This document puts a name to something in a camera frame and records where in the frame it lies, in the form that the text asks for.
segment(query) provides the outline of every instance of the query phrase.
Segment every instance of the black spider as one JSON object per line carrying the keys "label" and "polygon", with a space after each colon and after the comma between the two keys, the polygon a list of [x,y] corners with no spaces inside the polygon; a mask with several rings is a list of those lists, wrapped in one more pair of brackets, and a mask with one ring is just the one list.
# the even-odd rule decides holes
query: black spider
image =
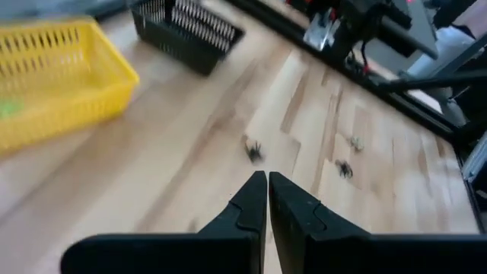
{"label": "black spider", "polygon": [[342,178],[352,178],[353,170],[350,167],[350,164],[347,161],[335,161],[336,166],[339,168],[340,177]]}
{"label": "black spider", "polygon": [[258,142],[256,142],[256,144],[250,148],[247,146],[247,144],[245,144],[245,152],[252,162],[263,159],[262,155],[260,154],[260,144]]}

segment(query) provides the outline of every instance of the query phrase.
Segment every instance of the table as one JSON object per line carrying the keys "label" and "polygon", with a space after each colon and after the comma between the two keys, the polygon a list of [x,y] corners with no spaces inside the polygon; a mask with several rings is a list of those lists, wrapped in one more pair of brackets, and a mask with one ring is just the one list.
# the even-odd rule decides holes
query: table
{"label": "table", "polygon": [[[92,234],[198,231],[255,170],[283,173],[371,232],[478,233],[448,143],[239,11],[205,3],[247,30],[211,77],[118,15],[103,29],[141,76],[130,108],[0,159],[3,272],[56,273],[65,248]],[[262,143],[263,163],[250,163],[246,139]],[[267,228],[266,273],[277,273]]]}

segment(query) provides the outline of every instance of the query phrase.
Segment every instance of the black plastic basket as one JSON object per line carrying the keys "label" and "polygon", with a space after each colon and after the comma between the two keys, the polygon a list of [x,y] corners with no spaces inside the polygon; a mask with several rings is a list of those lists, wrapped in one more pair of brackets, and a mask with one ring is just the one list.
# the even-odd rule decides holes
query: black plastic basket
{"label": "black plastic basket", "polygon": [[138,35],[209,75],[244,32],[192,0],[143,0],[130,5]]}

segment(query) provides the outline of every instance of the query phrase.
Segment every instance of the wooden surface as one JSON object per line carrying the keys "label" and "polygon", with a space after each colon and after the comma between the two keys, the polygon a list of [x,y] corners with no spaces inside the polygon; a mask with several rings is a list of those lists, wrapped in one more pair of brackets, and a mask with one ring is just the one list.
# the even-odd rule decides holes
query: wooden surface
{"label": "wooden surface", "polygon": [[[74,241],[198,231],[255,170],[277,170],[376,233],[477,233],[454,152],[332,69],[212,1],[247,35],[209,78],[103,28],[141,76],[121,117],[0,159],[3,273],[57,273]],[[364,139],[360,153],[347,139]],[[243,141],[262,142],[252,165]],[[354,170],[342,179],[335,160]],[[266,273],[279,273],[267,226]]]}

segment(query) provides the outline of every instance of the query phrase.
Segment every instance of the yellow plastic basket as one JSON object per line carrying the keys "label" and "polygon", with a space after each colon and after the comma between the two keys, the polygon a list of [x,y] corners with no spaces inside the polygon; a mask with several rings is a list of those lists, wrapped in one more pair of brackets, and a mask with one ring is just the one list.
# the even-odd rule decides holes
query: yellow plastic basket
{"label": "yellow plastic basket", "polygon": [[137,84],[94,20],[0,27],[0,154],[123,112]]}

